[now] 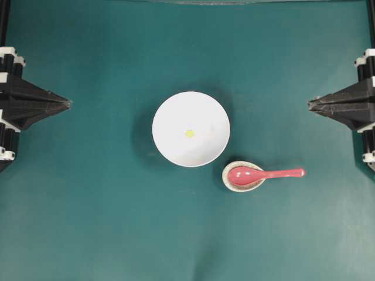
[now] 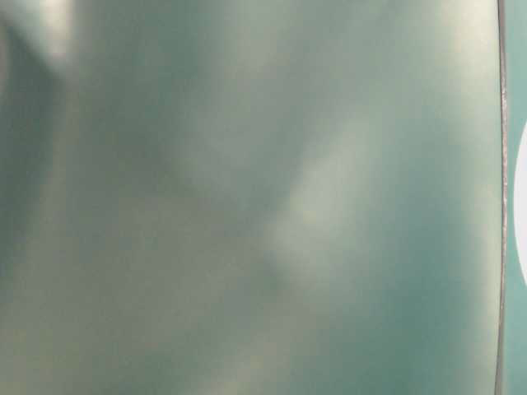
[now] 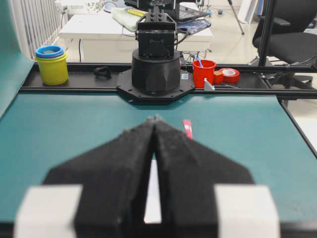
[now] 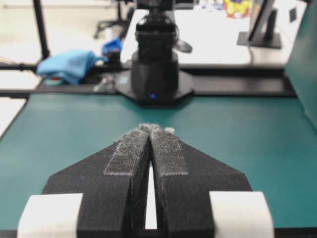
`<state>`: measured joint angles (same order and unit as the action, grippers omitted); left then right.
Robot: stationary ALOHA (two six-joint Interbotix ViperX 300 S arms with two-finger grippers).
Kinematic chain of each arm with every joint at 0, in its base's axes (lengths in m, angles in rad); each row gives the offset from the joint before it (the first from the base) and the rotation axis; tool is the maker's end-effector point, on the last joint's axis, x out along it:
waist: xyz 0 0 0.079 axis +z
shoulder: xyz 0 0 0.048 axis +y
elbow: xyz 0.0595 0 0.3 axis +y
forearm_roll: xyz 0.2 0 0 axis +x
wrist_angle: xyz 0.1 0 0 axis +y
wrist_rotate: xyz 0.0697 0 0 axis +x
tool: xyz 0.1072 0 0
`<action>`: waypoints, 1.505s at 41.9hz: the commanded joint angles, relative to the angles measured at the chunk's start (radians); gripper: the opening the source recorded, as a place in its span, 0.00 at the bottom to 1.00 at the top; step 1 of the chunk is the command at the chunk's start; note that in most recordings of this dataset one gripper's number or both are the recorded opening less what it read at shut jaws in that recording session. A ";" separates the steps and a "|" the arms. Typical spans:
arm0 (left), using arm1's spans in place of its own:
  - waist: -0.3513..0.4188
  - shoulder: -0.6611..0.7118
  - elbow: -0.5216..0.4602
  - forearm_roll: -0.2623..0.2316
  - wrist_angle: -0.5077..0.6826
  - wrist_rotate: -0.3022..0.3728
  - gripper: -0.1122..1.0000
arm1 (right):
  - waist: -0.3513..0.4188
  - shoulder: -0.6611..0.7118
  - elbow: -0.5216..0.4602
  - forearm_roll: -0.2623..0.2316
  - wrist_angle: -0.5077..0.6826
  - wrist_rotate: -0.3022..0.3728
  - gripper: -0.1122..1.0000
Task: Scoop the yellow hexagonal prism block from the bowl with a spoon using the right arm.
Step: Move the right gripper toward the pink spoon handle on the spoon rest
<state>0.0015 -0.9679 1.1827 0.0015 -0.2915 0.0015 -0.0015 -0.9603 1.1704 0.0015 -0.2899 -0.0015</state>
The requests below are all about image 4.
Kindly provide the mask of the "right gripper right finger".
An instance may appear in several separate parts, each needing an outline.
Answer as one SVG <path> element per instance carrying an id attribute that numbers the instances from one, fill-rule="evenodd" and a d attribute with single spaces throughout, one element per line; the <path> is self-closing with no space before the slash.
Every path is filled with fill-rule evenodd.
<path id="1" fill-rule="evenodd" d="M 274 237 L 265 196 L 251 189 L 242 172 L 158 127 L 151 144 L 163 237 Z"/>

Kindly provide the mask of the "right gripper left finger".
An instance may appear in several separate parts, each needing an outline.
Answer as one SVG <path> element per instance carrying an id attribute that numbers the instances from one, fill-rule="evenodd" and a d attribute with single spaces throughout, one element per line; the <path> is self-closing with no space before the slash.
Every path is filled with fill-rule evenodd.
<path id="1" fill-rule="evenodd" d="M 122 238 L 145 224 L 149 135 L 135 129 L 51 175 L 27 201 L 19 238 Z"/>

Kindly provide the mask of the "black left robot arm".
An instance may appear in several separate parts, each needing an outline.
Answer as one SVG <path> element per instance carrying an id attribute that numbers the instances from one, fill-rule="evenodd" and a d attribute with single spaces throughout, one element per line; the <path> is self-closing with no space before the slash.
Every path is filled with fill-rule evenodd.
<path id="1" fill-rule="evenodd" d="M 192 47 L 180 40 L 171 17 L 173 0 L 139 0 L 137 9 L 147 10 L 135 26 L 138 43 L 129 70 L 116 75 L 117 92 L 142 104 L 172 104 L 194 91 L 192 75 L 179 69 L 178 55 Z"/>

